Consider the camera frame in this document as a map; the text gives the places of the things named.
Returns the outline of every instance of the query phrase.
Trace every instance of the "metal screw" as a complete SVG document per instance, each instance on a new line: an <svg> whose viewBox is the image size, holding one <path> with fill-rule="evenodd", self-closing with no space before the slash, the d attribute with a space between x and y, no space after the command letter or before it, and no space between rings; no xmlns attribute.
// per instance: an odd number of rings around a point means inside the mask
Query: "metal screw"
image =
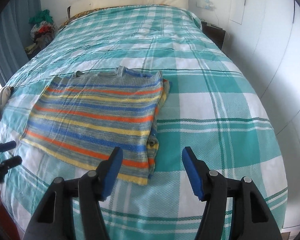
<svg viewBox="0 0 300 240"><path fill-rule="evenodd" d="M94 177L94 176L96 176L96 171L88 171L88 176L89 177Z"/></svg>
<svg viewBox="0 0 300 240"><path fill-rule="evenodd" d="M245 176L245 177L243 178L243 180L244 180L244 182L247 182L247 183L250 183L250 182L252 181L252 179L249 178L249 177L247 177L247 176Z"/></svg>
<svg viewBox="0 0 300 240"><path fill-rule="evenodd" d="M56 177L55 179L54 179L54 183L60 183L60 182L62 182L63 181L63 177Z"/></svg>
<svg viewBox="0 0 300 240"><path fill-rule="evenodd" d="M211 175L211 176L218 176L218 172L217 171L215 171L215 170L211 170L211 171L209 171L209 174Z"/></svg>

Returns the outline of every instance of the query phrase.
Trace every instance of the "folded striped garment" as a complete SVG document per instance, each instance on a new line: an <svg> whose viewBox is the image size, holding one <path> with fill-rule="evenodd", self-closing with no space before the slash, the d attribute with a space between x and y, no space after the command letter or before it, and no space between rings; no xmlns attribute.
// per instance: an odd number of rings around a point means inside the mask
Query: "folded striped garment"
<svg viewBox="0 0 300 240"><path fill-rule="evenodd" d="M156 115L169 90L161 71L145 75L122 66L56 76L34 104L20 141L86 170L119 146L118 178L146 185L159 147Z"/></svg>

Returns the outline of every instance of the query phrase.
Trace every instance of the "plaid bedsheet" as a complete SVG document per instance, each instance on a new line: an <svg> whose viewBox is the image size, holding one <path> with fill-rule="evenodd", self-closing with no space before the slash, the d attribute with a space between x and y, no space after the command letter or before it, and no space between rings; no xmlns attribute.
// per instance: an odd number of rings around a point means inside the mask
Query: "plaid bedsheet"
<svg viewBox="0 0 300 240"><path fill-rule="evenodd" d="M239 69L201 31L191 12L168 6L100 10L72 21L55 40L8 82L15 87L0 122L0 142L20 155L9 171L2 200L25 230L49 184L86 171L20 143L28 115L55 75L110 71L119 65L153 74L162 70L170 94L158 115L160 143L147 186L117 180L102 208L111 239L194 239L205 203L193 195L181 161L191 146L198 159L228 178L251 177L282 227L287 181L273 128L257 95ZM83 239L74 200L77 239ZM228 202L223 239L229 234Z"/></svg>

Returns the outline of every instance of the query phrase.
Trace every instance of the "nightstand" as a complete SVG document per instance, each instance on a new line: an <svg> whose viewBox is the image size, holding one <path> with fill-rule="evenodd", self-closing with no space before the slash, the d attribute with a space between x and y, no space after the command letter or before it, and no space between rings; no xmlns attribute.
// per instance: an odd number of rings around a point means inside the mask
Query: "nightstand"
<svg viewBox="0 0 300 240"><path fill-rule="evenodd" d="M219 49L222 49L223 41L226 36L226 31L210 23L201 21L202 32L212 40Z"/></svg>

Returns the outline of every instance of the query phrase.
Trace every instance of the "blue curtain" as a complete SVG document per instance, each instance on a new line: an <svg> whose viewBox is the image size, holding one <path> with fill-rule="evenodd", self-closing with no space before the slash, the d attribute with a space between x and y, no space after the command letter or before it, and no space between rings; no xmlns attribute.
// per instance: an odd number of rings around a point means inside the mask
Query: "blue curtain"
<svg viewBox="0 0 300 240"><path fill-rule="evenodd" d="M0 84L29 60L24 47L33 43L29 18L41 11L40 0L10 0L0 14Z"/></svg>

